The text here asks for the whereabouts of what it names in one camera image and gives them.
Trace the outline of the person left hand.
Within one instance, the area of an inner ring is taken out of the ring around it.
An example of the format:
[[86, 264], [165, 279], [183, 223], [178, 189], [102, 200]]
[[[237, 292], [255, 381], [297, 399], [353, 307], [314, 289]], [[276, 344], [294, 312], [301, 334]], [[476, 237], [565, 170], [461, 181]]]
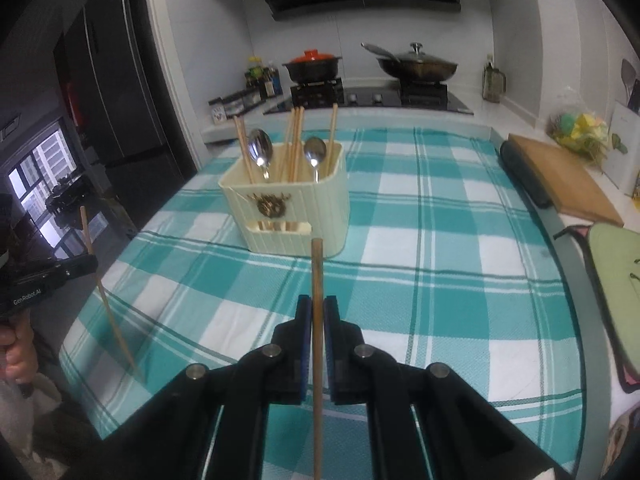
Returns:
[[29, 310], [21, 312], [9, 325], [2, 324], [0, 338], [4, 351], [1, 378], [19, 385], [30, 384], [38, 373], [38, 358]]

